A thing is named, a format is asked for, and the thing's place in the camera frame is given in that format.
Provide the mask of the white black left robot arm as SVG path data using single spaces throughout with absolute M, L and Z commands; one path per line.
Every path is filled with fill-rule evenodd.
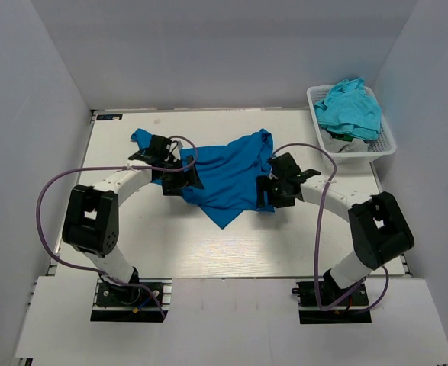
M 156 158 L 133 154 L 122 169 L 93 185 L 76 185 L 70 194 L 62 239 L 81 252 L 110 284 L 136 284 L 137 269 L 118 248 L 120 206 L 141 188 L 159 181 L 167 196 L 184 188 L 202 189 L 194 157 Z

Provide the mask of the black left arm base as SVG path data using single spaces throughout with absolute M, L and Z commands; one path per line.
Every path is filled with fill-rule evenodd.
M 162 323 L 169 312 L 172 282 L 143 282 L 152 292 L 122 288 L 98 280 L 90 321 L 95 323 Z

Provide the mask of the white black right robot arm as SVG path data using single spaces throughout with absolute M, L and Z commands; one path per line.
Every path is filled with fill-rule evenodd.
M 395 197 L 353 191 L 314 169 L 297 175 L 256 179 L 259 208 L 292 207 L 297 200 L 315 204 L 350 225 L 353 251 L 324 274 L 324 284 L 338 291 L 352 286 L 414 246 L 414 236 Z

